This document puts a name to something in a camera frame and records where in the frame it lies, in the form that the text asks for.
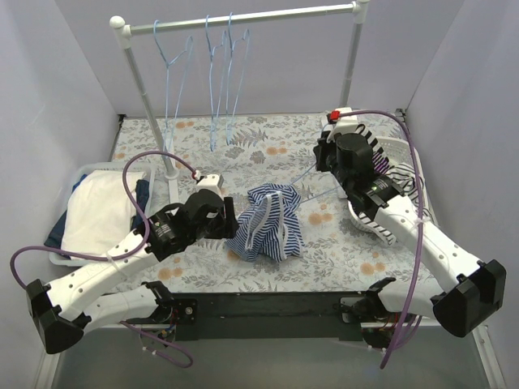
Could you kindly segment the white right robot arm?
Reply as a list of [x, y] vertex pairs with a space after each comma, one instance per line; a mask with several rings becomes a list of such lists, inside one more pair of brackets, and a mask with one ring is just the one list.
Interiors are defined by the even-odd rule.
[[388, 230], [408, 249], [421, 251], [420, 262], [440, 290], [413, 297], [407, 306], [411, 314], [435, 318], [450, 334], [464, 337], [501, 308], [504, 266], [477, 258], [433, 222], [420, 219], [403, 189], [375, 171], [374, 152], [364, 136], [325, 131], [313, 152], [317, 170], [334, 176], [358, 216]]

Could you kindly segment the wide black white striped tank top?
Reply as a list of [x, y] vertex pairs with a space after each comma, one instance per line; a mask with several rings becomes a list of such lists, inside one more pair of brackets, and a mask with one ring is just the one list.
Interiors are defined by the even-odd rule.
[[362, 135], [367, 140], [367, 143], [372, 148], [373, 152], [379, 154], [384, 153], [384, 149], [378, 138], [368, 130], [364, 124], [359, 124], [355, 132]]

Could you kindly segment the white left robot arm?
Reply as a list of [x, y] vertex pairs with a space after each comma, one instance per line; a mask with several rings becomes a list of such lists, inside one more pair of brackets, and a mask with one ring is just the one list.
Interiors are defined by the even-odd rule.
[[183, 252], [201, 239], [229, 239], [238, 222], [234, 201], [206, 189], [149, 217], [109, 250], [109, 261], [90, 263], [45, 284], [34, 280], [26, 295], [29, 314], [48, 354], [61, 353], [97, 328], [128, 319], [166, 323], [182, 318], [182, 305], [160, 282], [113, 293], [134, 274]]

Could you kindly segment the blue white striped tank top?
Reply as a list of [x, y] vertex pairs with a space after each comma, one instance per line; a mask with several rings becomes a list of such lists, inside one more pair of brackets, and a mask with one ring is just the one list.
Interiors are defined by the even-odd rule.
[[304, 241], [296, 211], [301, 196], [295, 188], [266, 183], [247, 194], [249, 207], [238, 217], [238, 231], [226, 247], [247, 262], [261, 255], [278, 263], [300, 257]]

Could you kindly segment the light blue wire hanger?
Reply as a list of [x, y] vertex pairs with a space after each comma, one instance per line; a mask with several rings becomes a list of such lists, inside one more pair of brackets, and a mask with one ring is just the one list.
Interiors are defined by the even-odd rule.
[[158, 37], [157, 19], [153, 23], [153, 39], [157, 46], [158, 53], [165, 67], [165, 129], [164, 135], [167, 141], [167, 148], [171, 148], [174, 143], [174, 131], [178, 120], [178, 113], [182, 103], [182, 95], [191, 65], [191, 57], [194, 48], [193, 36], [188, 36], [185, 40], [183, 49], [171, 58], [168, 57], [163, 49]]

